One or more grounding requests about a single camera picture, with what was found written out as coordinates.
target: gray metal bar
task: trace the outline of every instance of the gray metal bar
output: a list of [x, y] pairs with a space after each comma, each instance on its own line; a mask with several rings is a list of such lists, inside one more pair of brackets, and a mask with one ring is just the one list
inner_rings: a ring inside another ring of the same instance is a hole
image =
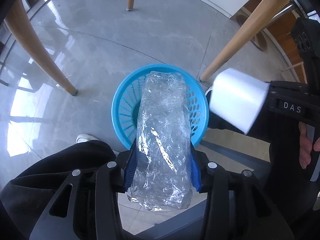
[[270, 26], [274, 21], [276, 21], [277, 19], [279, 19], [281, 16], [291, 12], [294, 9], [294, 4], [290, 3], [288, 5], [286, 5], [280, 12], [278, 12], [272, 19], [271, 21], [268, 23], [268, 25], [264, 28], [267, 28], [268, 26]]

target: round metal base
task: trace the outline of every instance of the round metal base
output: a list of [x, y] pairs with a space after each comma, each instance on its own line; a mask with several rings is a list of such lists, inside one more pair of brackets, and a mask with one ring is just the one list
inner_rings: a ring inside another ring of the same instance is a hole
[[[239, 15], [237, 17], [238, 23], [240, 26], [244, 24], [244, 22], [247, 20], [247, 16]], [[260, 50], [266, 51], [268, 48], [267, 41], [264, 38], [263, 34], [261, 32], [258, 32], [252, 39], [251, 42]]]

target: white sneaker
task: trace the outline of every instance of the white sneaker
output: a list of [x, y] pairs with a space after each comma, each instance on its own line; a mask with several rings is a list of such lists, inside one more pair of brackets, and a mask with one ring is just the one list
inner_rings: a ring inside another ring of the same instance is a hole
[[78, 135], [76, 143], [87, 142], [87, 141], [90, 141], [90, 140], [99, 141], [99, 139], [95, 138], [94, 136], [92, 136], [90, 134], [82, 133], [82, 134]]

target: blue gripper pad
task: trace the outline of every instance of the blue gripper pad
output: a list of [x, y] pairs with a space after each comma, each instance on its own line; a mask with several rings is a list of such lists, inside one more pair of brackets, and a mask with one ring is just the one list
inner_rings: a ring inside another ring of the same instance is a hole
[[132, 152], [129, 157], [129, 161], [127, 166], [124, 170], [124, 188], [125, 191], [128, 191], [128, 188], [131, 187], [134, 173], [136, 172], [137, 168], [137, 150], [136, 147], [132, 149]]
[[[191, 182], [193, 187], [196, 188], [197, 192], [201, 190], [200, 170], [196, 161], [194, 160], [193, 154], [191, 153]], [[124, 188], [126, 191], [131, 187], [133, 176], [137, 168], [137, 150], [136, 147], [131, 152], [127, 167], [124, 170]]]
[[196, 188], [197, 192], [201, 190], [201, 179], [200, 179], [200, 170], [198, 168], [198, 165], [193, 157], [193, 154], [191, 152], [192, 161], [191, 161], [191, 182], [193, 187]]

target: metal screw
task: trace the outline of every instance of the metal screw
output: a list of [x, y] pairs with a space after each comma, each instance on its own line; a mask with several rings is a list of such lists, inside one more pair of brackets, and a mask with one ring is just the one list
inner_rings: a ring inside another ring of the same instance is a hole
[[252, 175], [252, 172], [249, 171], [249, 170], [244, 170], [243, 171], [243, 175], [246, 176], [246, 177], [250, 177]]
[[117, 166], [117, 163], [116, 162], [108, 162], [107, 163], [107, 167], [108, 168], [113, 168], [113, 167], [116, 167]]
[[72, 171], [72, 176], [78, 176], [78, 175], [80, 175], [80, 173], [81, 173], [81, 171], [76, 169], [76, 170]]
[[217, 167], [217, 164], [214, 163], [214, 162], [209, 162], [208, 163], [208, 167], [211, 168], [211, 169], [215, 169]]

